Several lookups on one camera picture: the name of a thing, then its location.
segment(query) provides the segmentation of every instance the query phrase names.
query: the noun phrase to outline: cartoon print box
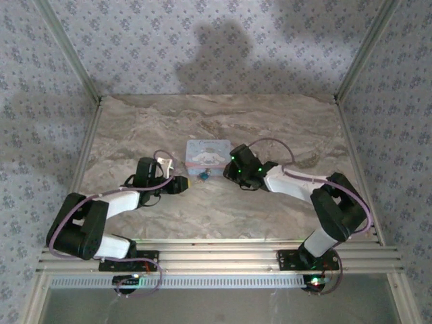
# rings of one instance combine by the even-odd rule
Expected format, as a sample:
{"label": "cartoon print box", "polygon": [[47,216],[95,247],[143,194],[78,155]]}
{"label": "cartoon print box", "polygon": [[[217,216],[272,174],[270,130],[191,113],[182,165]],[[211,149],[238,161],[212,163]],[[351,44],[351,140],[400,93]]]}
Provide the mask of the cartoon print box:
{"label": "cartoon print box", "polygon": [[222,176],[230,162],[231,142],[228,140],[189,140],[186,146],[186,168],[191,176],[210,169],[211,176]]}

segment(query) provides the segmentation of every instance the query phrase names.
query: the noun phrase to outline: marble surface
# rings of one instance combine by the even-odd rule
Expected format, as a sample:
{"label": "marble surface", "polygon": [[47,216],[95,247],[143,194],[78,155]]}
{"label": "marble surface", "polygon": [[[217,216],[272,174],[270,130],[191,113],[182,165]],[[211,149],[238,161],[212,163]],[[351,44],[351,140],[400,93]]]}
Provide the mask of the marble surface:
{"label": "marble surface", "polygon": [[[81,192],[116,188],[135,173],[139,158],[157,149],[187,175],[186,142],[228,139],[232,147],[276,137],[292,148],[292,169],[314,175],[339,171],[356,183],[335,106],[302,95],[160,95],[105,97]],[[276,142],[253,146],[261,161],[289,161]],[[263,190],[242,191],[210,177],[149,208],[108,220],[106,232],[129,238],[306,238],[318,225],[311,205]]]}

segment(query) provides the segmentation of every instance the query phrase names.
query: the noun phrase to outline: floral wallpaper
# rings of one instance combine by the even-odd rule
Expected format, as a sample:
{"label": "floral wallpaper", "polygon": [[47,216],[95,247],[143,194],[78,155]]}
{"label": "floral wallpaper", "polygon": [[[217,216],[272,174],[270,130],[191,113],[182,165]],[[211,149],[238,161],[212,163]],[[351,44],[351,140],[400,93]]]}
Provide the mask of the floral wallpaper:
{"label": "floral wallpaper", "polygon": [[332,95],[381,2],[51,0],[104,95]]}
{"label": "floral wallpaper", "polygon": [[0,323],[17,323],[94,107],[33,2],[0,1]]}
{"label": "floral wallpaper", "polygon": [[431,35],[432,3],[403,0],[342,104],[425,323],[432,323]]}

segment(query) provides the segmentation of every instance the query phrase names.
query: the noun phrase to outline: purple cable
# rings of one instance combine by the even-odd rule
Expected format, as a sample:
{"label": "purple cable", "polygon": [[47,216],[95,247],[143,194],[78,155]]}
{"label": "purple cable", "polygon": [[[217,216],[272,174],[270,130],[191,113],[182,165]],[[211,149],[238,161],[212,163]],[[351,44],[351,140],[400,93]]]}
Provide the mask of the purple cable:
{"label": "purple cable", "polygon": [[[118,189],[114,189],[114,190],[109,190],[109,191],[103,192],[102,194],[93,194],[91,196],[88,196],[83,201],[79,202],[74,208],[72,208],[70,210],[70,212],[65,216],[65,218],[63,219],[63,221],[60,222],[59,226],[54,231],[54,234],[51,237],[51,240],[49,241],[49,244],[48,244],[49,252],[53,256],[55,256],[57,258],[62,258],[62,259],[77,259],[75,256],[60,254],[57,251],[55,251],[54,250],[54,242],[57,239],[57,237],[59,236],[59,234],[60,234],[61,230],[63,229],[63,227],[65,226],[65,224],[69,221],[70,217],[72,217],[72,215],[79,208],[81,208],[85,203],[87,203],[88,201],[90,201],[92,199],[95,199],[95,198],[101,198],[101,197],[104,197],[104,196],[109,196],[110,194],[116,194],[118,192],[123,192],[123,191],[137,191],[137,192],[140,192],[140,191],[156,190],[156,189],[160,189],[160,188],[164,187],[166,184],[168,184],[174,178],[174,171],[176,169],[176,160],[174,159],[174,157],[170,153],[168,153],[167,151],[164,151],[164,150],[157,150],[155,152],[155,154],[153,155],[154,158],[156,158],[156,154],[157,153],[165,153],[166,155],[169,156],[169,158],[171,160],[173,160],[173,173],[172,173],[172,175],[168,179],[166,179],[163,183],[161,183],[161,184],[159,184],[157,186],[154,186],[154,187],[148,187],[148,188],[128,188],[128,187],[121,187],[121,188],[118,188]],[[157,289],[159,289],[159,287],[160,287],[160,285],[162,283],[162,278],[163,278],[162,268],[159,266],[159,264],[157,264],[153,260],[150,260],[150,259],[147,259],[147,258],[133,258],[133,259],[106,258],[106,259],[107,260],[111,260],[111,261],[115,261],[115,262],[130,262],[130,261],[146,261],[146,262],[150,262],[150,263],[156,265],[156,267],[158,268],[158,270],[160,272],[160,279],[159,279],[156,287],[153,288],[153,290],[150,293],[152,294]]]}
{"label": "purple cable", "polygon": [[[130,259],[105,258],[105,260],[115,261],[115,262],[130,262],[130,261],[149,262],[149,263],[152,263],[153,265],[155,265],[156,268],[158,269],[158,271],[159,271],[159,280],[157,281],[156,286],[152,290],[150,290],[149,292],[143,292],[141,294],[124,295],[124,296],[131,296],[131,297],[134,297],[134,298],[135,297],[145,297],[145,296],[153,294],[154,292],[156,292],[161,287],[162,280],[163,280],[163,270],[162,270],[161,266],[158,264],[158,262],[154,262],[154,260],[152,260],[152,259],[148,259],[148,258],[130,258]],[[125,281],[128,281],[128,279],[120,280],[120,282],[115,287],[115,291],[119,295],[122,295],[122,293],[120,292],[120,286]]]}
{"label": "purple cable", "polygon": [[322,179],[314,179],[314,178],[309,178],[309,177],[303,177],[301,175],[295,175],[290,173],[289,171],[285,170],[286,165],[282,165],[282,172],[283,174],[286,174],[287,176],[297,179],[297,180],[302,180],[302,181],[309,181],[309,182],[317,182],[319,184],[327,184],[329,186],[332,186],[336,189],[339,189],[343,192],[345,192],[348,196],[351,196],[364,210],[364,212],[366,213],[366,217],[367,217],[367,223],[366,225],[358,230],[355,231],[353,234],[361,234],[361,233],[366,233],[367,231],[369,231],[369,229],[372,226],[372,215],[371,212],[369,211],[368,206],[363,202],[363,200],[360,199],[360,197],[358,197],[355,193],[353,193],[351,190],[339,185],[339,184],[335,184],[334,182],[328,181],[328,180],[322,180]]}
{"label": "purple cable", "polygon": [[296,160],[294,158],[294,154],[293,154],[291,148],[287,144],[282,142],[281,140],[278,140],[277,138],[273,138],[273,137],[259,138],[258,140],[255,140],[254,142],[250,143],[248,145],[248,147],[251,147],[252,145],[254,145],[258,142],[261,142],[263,140],[272,140],[272,141],[278,142],[278,143],[282,144],[283,147],[285,147],[288,150],[288,152],[290,152],[291,162],[282,165],[282,172],[284,174],[286,174],[287,176],[294,178],[294,179],[297,179],[297,180],[309,181],[309,182],[318,182],[320,184],[327,184],[329,186],[332,186],[334,188],[337,188],[337,189],[345,192],[348,196],[352,197],[363,208],[364,212],[366,213],[366,217],[367,217],[367,223],[366,223],[365,227],[358,230],[358,231],[355,231],[353,234],[361,234],[361,233],[365,233],[365,232],[369,231],[369,229],[372,226],[372,222],[373,222],[371,211],[369,210],[368,206],[363,202],[363,200],[361,200],[355,193],[353,193],[351,190],[349,190],[349,189],[347,189],[347,188],[345,188],[339,184],[335,184],[334,182],[331,182],[331,181],[314,179],[314,178],[309,178],[309,177],[302,177],[301,175],[295,175],[295,174],[292,174],[292,173],[286,171],[285,170],[286,166],[289,164],[295,163]]}

